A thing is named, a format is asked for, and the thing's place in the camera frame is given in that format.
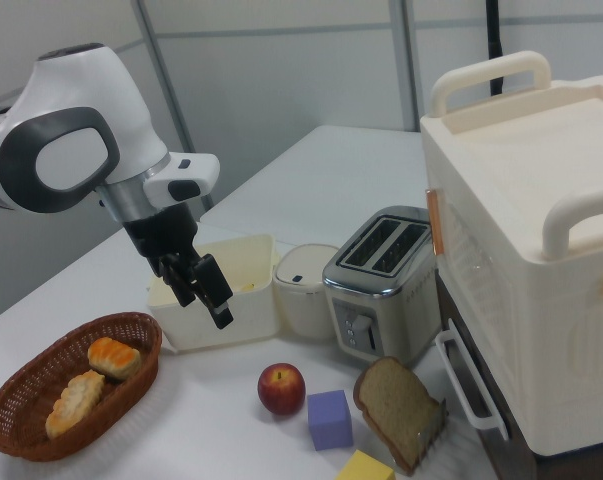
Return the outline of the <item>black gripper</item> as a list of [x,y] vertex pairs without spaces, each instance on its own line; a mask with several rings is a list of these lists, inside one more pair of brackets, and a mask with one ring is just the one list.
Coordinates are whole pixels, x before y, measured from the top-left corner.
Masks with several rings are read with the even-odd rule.
[[180,260],[188,263],[197,257],[193,240],[198,227],[185,203],[145,219],[124,222],[123,228],[153,273],[171,288],[181,307],[190,305],[197,296],[218,329],[232,323],[228,301],[233,292],[216,259],[211,254],[198,258],[191,269],[192,281]]

